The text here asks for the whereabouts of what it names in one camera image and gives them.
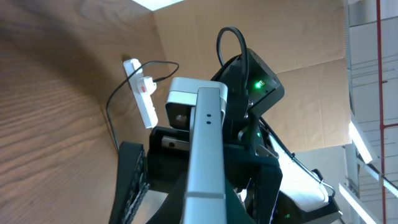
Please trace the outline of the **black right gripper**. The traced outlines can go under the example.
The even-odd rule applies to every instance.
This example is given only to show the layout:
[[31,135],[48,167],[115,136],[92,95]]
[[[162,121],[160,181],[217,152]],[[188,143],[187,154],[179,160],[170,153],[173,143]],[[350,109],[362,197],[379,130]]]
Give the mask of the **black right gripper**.
[[155,127],[149,137],[147,181],[153,191],[169,193],[188,171],[189,133]]

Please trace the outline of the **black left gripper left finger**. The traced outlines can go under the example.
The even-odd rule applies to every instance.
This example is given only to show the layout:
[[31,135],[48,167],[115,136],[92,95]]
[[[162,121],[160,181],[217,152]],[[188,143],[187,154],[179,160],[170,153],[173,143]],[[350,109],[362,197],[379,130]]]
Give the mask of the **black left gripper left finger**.
[[131,223],[148,189],[144,146],[122,142],[118,152],[116,191],[109,224]]

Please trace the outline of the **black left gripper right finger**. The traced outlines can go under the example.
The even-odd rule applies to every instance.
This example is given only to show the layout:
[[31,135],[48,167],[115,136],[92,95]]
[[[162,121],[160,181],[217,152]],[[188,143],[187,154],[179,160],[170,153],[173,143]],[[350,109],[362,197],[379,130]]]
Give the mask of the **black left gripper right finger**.
[[[227,223],[270,223],[279,194],[282,171],[274,157],[255,156],[244,149],[226,150]],[[234,192],[254,187],[252,210],[247,212]]]

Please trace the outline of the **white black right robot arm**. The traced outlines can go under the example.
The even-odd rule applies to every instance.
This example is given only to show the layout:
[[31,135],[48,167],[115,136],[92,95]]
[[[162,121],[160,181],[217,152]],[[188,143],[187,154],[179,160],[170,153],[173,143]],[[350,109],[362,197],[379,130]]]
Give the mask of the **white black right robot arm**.
[[[262,118],[285,93],[276,74],[252,50],[248,52],[246,89],[236,92],[233,78],[242,65],[231,58],[215,75],[229,88],[224,117],[226,219],[228,223],[332,223],[342,213],[335,189],[318,170],[297,160]],[[149,175],[164,181],[168,196],[151,223],[181,223],[188,153],[178,146],[188,140],[195,99],[191,79],[173,80],[165,104],[170,127],[150,135]]]

